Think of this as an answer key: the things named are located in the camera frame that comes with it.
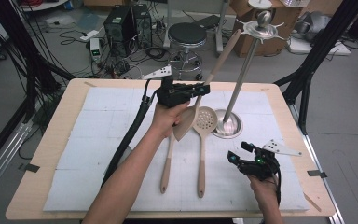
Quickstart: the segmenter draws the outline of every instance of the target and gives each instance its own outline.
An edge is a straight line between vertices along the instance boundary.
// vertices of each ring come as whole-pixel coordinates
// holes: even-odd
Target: white paper sheet
[[[44,211],[89,209],[101,186],[103,172],[135,118],[142,94],[143,90],[135,89],[89,90],[57,166]],[[231,94],[232,91],[213,91],[202,98],[201,105],[226,108]],[[207,137],[206,189],[202,199],[197,194],[200,137],[190,130],[173,146],[170,180],[165,194],[160,193],[159,184],[168,153],[168,139],[158,148],[131,210],[258,211],[249,180],[228,162],[227,152],[231,150],[243,160],[252,161],[255,155],[241,149],[242,141],[262,147],[270,139],[283,143],[282,136],[265,93],[241,92],[233,111],[241,117],[243,131],[234,139],[221,139],[212,134]],[[151,105],[130,147],[134,148],[140,141],[153,113],[154,105]],[[281,210],[308,210],[290,157],[277,155],[277,159],[282,170]]]

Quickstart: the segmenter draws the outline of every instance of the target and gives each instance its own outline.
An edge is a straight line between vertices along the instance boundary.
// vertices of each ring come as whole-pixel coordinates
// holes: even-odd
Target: cardboard box
[[[232,0],[230,6],[237,13],[237,19],[240,21],[255,21],[257,15],[263,10],[254,9],[249,7],[248,1],[245,0]],[[286,7],[280,0],[271,0],[272,7],[269,9],[273,18],[272,25],[279,25],[284,22],[284,25],[278,27],[278,34],[282,38],[288,38],[292,33],[296,20],[298,19],[302,7]],[[233,31],[243,29],[243,25],[235,22]],[[234,51],[239,57],[246,57],[251,46],[253,38],[249,35],[241,35]],[[264,44],[260,44],[255,52],[255,55],[275,55],[279,54],[286,45],[286,41],[279,38],[265,40]]]
[[[342,0],[311,0],[310,3],[303,8],[301,14],[305,12],[320,11],[324,15],[333,16]]]

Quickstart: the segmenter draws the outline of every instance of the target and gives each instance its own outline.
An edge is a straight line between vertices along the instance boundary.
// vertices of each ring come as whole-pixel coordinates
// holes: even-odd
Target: power strip
[[[80,39],[82,39],[82,40],[88,40],[88,39],[90,39],[90,38],[92,38],[93,36],[95,36],[95,35],[97,35],[98,33],[100,33],[100,32],[98,32],[98,31],[96,31],[96,30],[92,30],[92,31],[90,31],[86,36],[81,36],[80,37]]]

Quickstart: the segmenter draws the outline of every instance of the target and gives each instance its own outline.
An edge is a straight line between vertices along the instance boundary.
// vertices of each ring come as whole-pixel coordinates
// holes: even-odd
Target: wooden table
[[[151,81],[149,88],[158,88],[160,81]],[[232,91],[235,83],[213,82],[212,90]],[[84,212],[44,212],[55,168],[70,136],[77,116],[91,87],[144,88],[142,80],[74,79],[69,83],[57,110],[43,136],[31,164],[40,166],[37,173],[27,171],[7,209],[8,219],[82,219]],[[298,179],[304,190],[310,210],[285,212],[285,217],[331,217],[335,208],[322,179],[309,177],[307,171],[317,170],[302,135],[283,100],[280,89],[273,84],[245,83],[242,91],[264,92],[279,125],[284,143],[302,157],[292,157]],[[130,218],[174,218],[174,217],[259,217],[250,212],[130,212]]]

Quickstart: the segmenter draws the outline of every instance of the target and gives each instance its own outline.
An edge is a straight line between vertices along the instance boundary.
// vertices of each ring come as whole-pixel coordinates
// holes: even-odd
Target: hand
[[[156,103],[156,109],[153,116],[150,128],[154,128],[160,132],[164,137],[170,136],[173,124],[180,122],[180,115],[188,107],[190,102],[168,108],[165,105]]]
[[[278,200],[276,194],[276,186],[272,177],[264,181],[260,181],[255,176],[247,175],[251,181],[251,188],[254,191],[255,198],[258,201],[258,207],[263,212],[268,206],[276,205]]]

